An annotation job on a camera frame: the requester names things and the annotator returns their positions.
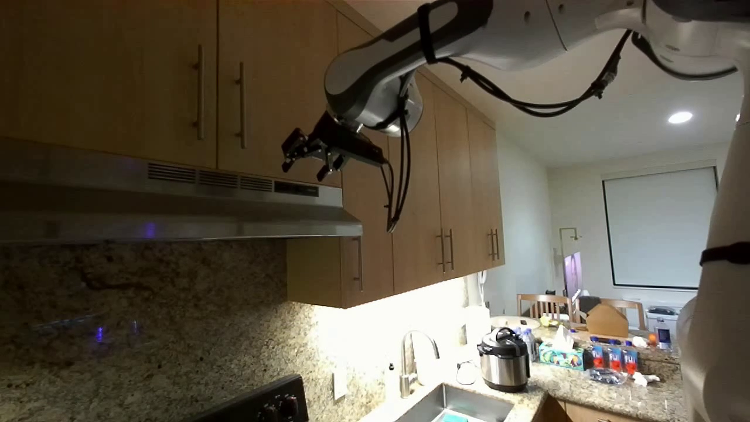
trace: kitchen utensil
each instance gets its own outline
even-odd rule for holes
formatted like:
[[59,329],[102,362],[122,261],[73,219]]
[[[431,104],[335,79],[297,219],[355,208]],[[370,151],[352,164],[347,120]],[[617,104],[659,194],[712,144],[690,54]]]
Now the kitchen utensil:
[[488,387],[499,392],[524,389],[530,381],[530,349],[515,330],[502,326],[485,335],[476,349]]

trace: stove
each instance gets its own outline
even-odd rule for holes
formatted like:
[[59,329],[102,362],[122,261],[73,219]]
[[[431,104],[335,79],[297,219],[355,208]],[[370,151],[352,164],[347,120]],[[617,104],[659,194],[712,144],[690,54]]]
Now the stove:
[[191,422],[307,422],[304,384],[300,375],[278,377],[256,392],[209,409]]

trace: kitchen sink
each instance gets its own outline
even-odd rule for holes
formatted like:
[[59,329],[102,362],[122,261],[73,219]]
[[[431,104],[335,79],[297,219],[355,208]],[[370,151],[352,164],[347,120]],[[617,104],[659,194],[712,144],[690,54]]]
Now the kitchen sink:
[[399,422],[499,422],[506,419],[511,409],[511,402],[497,397],[438,384],[410,405]]

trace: white wall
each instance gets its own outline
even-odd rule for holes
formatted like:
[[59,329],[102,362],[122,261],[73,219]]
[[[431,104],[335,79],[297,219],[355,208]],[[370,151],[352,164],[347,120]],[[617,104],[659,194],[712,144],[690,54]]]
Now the white wall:
[[550,211],[553,211],[550,238],[554,239],[554,265],[560,265],[558,231],[577,228],[579,232],[577,252],[580,252],[584,256],[580,283],[593,295],[632,299],[632,301],[641,301],[644,306],[649,303],[685,306],[696,292],[611,286],[603,178],[669,171],[669,168],[690,168],[700,164],[716,164],[721,173],[723,156],[727,156],[723,149],[707,149],[707,151],[672,153],[672,156],[652,156],[641,159],[618,159],[618,163],[572,166],[572,168],[550,168],[549,171]]
[[515,314],[515,294],[562,292],[562,283],[553,277],[545,168],[499,139],[499,180],[506,265],[488,274],[485,299],[491,314]]

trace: faucet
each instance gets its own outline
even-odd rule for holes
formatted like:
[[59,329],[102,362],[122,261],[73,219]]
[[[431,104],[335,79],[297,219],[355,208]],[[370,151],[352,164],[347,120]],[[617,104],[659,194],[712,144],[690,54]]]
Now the faucet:
[[401,377],[399,377],[399,389],[401,397],[408,397],[416,389],[420,384],[420,374],[416,374],[416,354],[414,354],[414,334],[420,334],[424,341],[428,341],[435,360],[441,360],[441,347],[433,337],[428,337],[421,330],[408,330],[401,341]]

